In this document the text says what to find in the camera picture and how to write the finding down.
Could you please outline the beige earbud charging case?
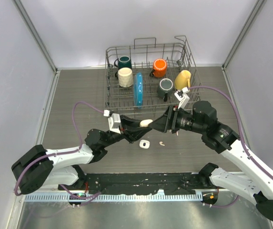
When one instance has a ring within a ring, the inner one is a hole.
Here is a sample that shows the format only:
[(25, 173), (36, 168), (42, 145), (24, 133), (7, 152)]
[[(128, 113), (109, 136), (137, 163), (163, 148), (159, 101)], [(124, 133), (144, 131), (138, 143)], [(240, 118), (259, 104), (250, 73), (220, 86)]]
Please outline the beige earbud charging case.
[(152, 122), (153, 122), (152, 119), (145, 119), (145, 120), (140, 121), (139, 126), (140, 127), (148, 127), (149, 124), (152, 123)]

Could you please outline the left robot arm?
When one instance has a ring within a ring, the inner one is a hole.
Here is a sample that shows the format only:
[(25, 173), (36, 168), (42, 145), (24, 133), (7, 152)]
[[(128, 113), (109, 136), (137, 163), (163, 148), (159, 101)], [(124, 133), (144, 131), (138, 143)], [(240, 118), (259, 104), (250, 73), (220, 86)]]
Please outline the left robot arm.
[(85, 174), (80, 164), (100, 161), (107, 154), (106, 148), (121, 140), (129, 143), (146, 135), (151, 119), (137, 120), (125, 115), (112, 114), (108, 118), (109, 129), (91, 129), (78, 146), (64, 149), (46, 149), (33, 146), (11, 167), (17, 196), (31, 194), (43, 186), (63, 185), (81, 190), (85, 186)]

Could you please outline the white earbud charging case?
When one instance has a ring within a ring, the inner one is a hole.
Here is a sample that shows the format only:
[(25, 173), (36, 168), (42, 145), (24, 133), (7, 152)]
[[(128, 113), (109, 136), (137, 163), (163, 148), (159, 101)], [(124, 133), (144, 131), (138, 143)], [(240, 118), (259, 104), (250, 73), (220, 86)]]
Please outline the white earbud charging case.
[(150, 141), (144, 140), (144, 139), (140, 140), (139, 147), (142, 148), (142, 149), (149, 149)]

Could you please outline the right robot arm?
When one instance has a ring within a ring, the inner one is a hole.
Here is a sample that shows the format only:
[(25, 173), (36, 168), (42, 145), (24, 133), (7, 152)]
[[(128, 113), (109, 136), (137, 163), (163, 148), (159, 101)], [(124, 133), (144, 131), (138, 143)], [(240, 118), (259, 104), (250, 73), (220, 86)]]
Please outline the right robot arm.
[(169, 106), (149, 127), (162, 133), (182, 129), (201, 134), (207, 147), (234, 163), (248, 178), (231, 175), (208, 163), (200, 171), (200, 185), (228, 189), (250, 201), (263, 216), (273, 221), (273, 170), (245, 145), (241, 136), (218, 121), (217, 111), (208, 101), (196, 102), (191, 113)]

